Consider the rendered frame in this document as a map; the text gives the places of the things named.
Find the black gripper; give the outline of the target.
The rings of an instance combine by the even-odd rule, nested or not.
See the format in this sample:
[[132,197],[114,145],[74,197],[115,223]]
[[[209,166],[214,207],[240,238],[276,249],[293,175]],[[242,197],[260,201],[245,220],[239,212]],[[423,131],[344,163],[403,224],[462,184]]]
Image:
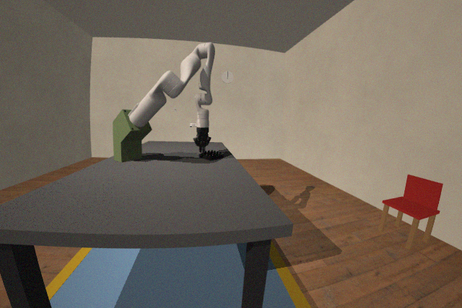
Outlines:
[[205,152],[205,147],[208,146],[211,140],[211,137],[209,137],[208,135],[209,128],[196,127],[196,132],[197,132],[196,138],[193,138],[193,140],[195,141],[196,145],[199,146],[199,152],[203,153]]

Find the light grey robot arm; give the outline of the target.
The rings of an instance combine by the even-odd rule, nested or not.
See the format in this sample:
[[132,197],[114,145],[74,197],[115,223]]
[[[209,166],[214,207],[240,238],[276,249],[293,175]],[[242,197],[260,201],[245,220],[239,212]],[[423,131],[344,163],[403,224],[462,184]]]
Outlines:
[[167,102],[164,93],[171,98],[176,98],[183,91],[183,88],[185,88],[192,76],[200,69],[200,59],[207,58],[206,64],[199,76],[199,89],[206,91],[206,94],[197,94],[195,96],[198,119],[197,125],[196,123],[191,123],[190,126],[208,128],[209,111],[203,109],[201,105],[212,104],[210,81],[214,55],[215,48],[213,43],[197,45],[194,51],[182,61],[180,65],[180,79],[172,71],[165,72],[144,99],[136,104],[128,114],[130,121],[137,127],[145,126]]

